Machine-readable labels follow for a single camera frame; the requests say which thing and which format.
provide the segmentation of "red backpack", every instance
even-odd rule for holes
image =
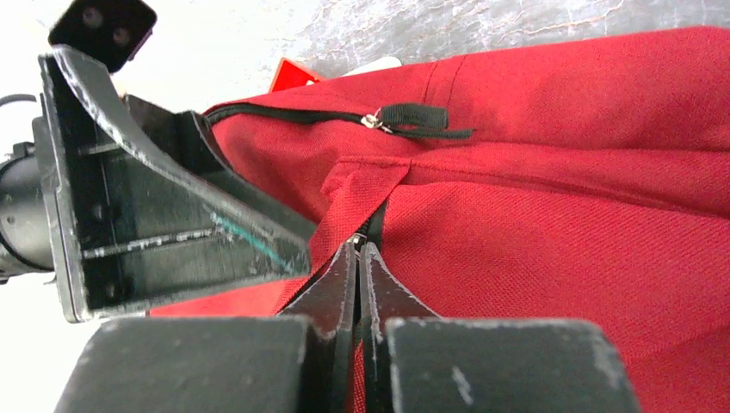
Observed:
[[[728,50],[691,28],[484,52],[208,115],[241,176],[319,223],[313,274],[359,232],[441,316],[584,318],[645,411],[730,411]],[[270,316],[305,282],[152,314]]]

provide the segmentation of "zipper pull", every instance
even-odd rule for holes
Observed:
[[[383,125],[382,120],[378,119],[379,113],[380,113],[380,109],[378,109],[378,111],[375,112],[375,114],[366,114],[365,116],[362,117],[362,119],[360,119],[360,123],[365,125],[365,127],[368,129],[380,129],[381,131],[383,131],[385,133],[393,133],[393,131],[390,128],[385,127]]]
[[[473,133],[472,129],[445,131],[449,126],[446,109],[417,103],[385,106],[363,116],[360,123],[368,129],[409,139],[468,139]]]

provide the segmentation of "zipper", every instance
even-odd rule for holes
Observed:
[[[352,234],[352,237],[347,240],[348,243],[351,243],[355,247],[355,254],[358,259],[360,258],[360,249],[368,242],[368,231],[370,230],[371,222],[373,222],[372,217],[365,220],[365,222],[357,228],[357,231]]]
[[[473,133],[472,129],[446,130],[449,125],[446,109],[418,103],[390,105],[378,109],[374,114],[362,115],[351,112],[272,108],[244,102],[216,108],[207,113],[206,119],[210,126],[213,126],[236,114],[265,116],[302,125],[343,120],[408,139],[468,139]]]

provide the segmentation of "black cylinder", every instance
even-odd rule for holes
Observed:
[[[35,156],[0,165],[0,278],[53,270],[53,253]]]

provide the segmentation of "black cable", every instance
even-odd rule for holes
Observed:
[[[18,93],[14,95],[7,95],[0,97],[0,108],[7,105],[8,103],[14,102],[36,102],[35,96]]]

